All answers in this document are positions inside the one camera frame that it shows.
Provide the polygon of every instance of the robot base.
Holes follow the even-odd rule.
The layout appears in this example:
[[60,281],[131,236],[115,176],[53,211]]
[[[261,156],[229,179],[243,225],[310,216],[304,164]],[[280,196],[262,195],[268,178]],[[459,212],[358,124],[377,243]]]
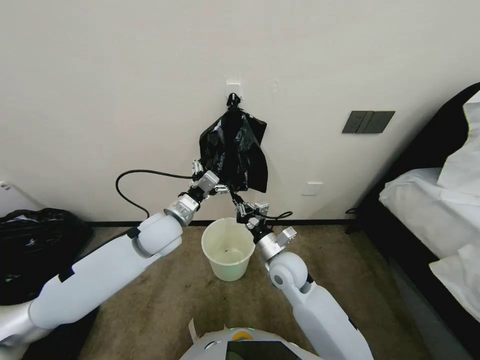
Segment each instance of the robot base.
[[270,332],[252,329],[251,327],[224,328],[220,331],[207,332],[198,337],[194,327],[194,320],[188,325],[193,345],[180,358],[180,360],[236,360],[252,358],[268,359],[262,356],[263,352],[272,359],[302,359],[319,360],[320,357],[308,352],[293,342],[288,342],[278,335]]

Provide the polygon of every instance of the black garbage bag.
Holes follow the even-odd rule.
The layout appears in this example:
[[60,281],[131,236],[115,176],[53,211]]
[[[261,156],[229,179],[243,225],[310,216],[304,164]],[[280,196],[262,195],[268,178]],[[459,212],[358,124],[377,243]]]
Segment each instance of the black garbage bag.
[[265,193],[269,171],[260,148],[267,123],[239,108],[240,98],[228,97],[228,110],[200,136],[200,163],[220,183],[237,191]]
[[0,305],[35,299],[92,235],[85,222],[65,210],[17,210],[0,217]]

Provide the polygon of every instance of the floor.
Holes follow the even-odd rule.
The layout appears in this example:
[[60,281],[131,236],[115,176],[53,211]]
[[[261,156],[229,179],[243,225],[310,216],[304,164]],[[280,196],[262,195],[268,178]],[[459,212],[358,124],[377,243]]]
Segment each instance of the floor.
[[[340,225],[295,229],[288,250],[303,258],[313,279],[349,314],[376,360],[431,359],[387,263],[363,233],[346,235]],[[95,229],[92,246],[123,230]],[[80,360],[177,360],[192,345],[191,318],[200,336],[224,324],[251,327],[314,352],[256,254],[241,279],[223,282],[202,253],[203,230],[184,229],[179,248],[102,305]]]

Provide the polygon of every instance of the white pillow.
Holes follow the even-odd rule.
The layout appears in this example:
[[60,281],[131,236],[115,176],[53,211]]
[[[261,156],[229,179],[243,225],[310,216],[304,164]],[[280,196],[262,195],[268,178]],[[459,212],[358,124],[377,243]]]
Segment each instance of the white pillow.
[[463,105],[468,139],[450,155],[437,185],[454,192],[480,197],[480,91]]

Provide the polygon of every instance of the power outlet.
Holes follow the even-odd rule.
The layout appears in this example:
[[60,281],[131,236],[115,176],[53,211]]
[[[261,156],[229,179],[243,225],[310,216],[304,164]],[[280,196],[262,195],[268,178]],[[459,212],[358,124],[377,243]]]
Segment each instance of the power outlet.
[[343,128],[342,133],[344,134],[355,134],[360,127],[360,124],[367,114],[366,111],[352,111],[348,120],[346,121],[345,127]]
[[306,183],[301,194],[304,196],[315,196],[319,193],[320,187],[323,184],[321,181],[309,181]]

